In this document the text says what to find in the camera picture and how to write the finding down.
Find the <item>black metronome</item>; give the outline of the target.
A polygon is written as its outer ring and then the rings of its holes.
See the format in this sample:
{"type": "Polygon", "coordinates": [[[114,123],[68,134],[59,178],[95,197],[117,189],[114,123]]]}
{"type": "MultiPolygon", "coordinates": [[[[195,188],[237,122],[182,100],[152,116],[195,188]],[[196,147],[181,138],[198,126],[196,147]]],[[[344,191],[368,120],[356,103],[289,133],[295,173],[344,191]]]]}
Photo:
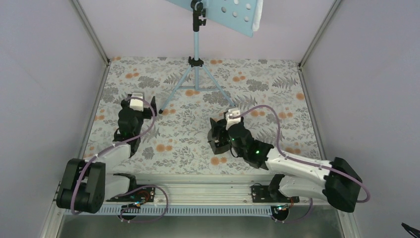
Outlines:
{"type": "Polygon", "coordinates": [[[212,138],[210,130],[208,132],[208,143],[215,155],[223,154],[230,150],[230,139],[225,127],[219,127],[219,137],[212,138]]]}

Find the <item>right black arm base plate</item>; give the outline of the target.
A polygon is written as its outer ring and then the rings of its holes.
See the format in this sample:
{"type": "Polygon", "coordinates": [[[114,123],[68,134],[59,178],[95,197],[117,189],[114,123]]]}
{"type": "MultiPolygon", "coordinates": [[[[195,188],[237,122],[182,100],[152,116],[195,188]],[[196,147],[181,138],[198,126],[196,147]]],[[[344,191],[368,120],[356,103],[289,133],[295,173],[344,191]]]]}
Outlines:
{"type": "Polygon", "coordinates": [[[268,185],[262,185],[260,183],[253,184],[251,189],[251,197],[253,203],[299,203],[300,199],[298,196],[286,197],[278,190],[269,190],[268,185]]]}

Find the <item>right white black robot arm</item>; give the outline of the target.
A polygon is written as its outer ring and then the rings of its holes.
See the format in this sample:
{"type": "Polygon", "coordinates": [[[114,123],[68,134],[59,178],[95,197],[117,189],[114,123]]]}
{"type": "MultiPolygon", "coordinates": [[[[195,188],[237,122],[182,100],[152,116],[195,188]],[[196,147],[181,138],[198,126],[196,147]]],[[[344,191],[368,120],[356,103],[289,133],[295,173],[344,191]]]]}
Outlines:
{"type": "Polygon", "coordinates": [[[210,119],[208,143],[216,155],[235,151],[251,167],[274,174],[265,195],[256,202],[291,202],[306,197],[324,200],[344,212],[355,210],[362,179],[342,158],[318,161],[294,157],[254,139],[243,119],[210,119]]]}

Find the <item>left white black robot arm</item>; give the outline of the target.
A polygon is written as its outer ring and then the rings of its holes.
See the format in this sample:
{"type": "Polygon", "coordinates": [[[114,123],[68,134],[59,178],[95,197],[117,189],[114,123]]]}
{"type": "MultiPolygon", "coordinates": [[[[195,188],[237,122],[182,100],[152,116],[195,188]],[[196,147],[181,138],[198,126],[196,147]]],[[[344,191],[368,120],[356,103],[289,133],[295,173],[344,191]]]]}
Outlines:
{"type": "Polygon", "coordinates": [[[135,176],[114,169],[138,151],[141,138],[147,133],[142,131],[144,120],[156,121],[156,98],[147,102],[142,93],[132,93],[120,105],[111,145],[88,159],[73,158],[67,162],[55,199],[57,207],[73,214],[94,214],[106,200],[120,195],[130,201],[137,196],[135,176]]]}

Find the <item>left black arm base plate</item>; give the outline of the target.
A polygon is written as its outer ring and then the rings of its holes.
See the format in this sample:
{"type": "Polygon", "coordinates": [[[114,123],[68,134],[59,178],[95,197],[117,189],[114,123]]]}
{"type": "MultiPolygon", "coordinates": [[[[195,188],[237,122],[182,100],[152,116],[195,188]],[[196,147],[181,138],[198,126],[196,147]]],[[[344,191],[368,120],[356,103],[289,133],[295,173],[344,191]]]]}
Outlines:
{"type": "Polygon", "coordinates": [[[113,197],[106,200],[106,202],[125,202],[125,203],[142,203],[142,202],[153,202],[155,196],[155,187],[146,187],[135,191],[129,195],[121,197],[113,197]]]}

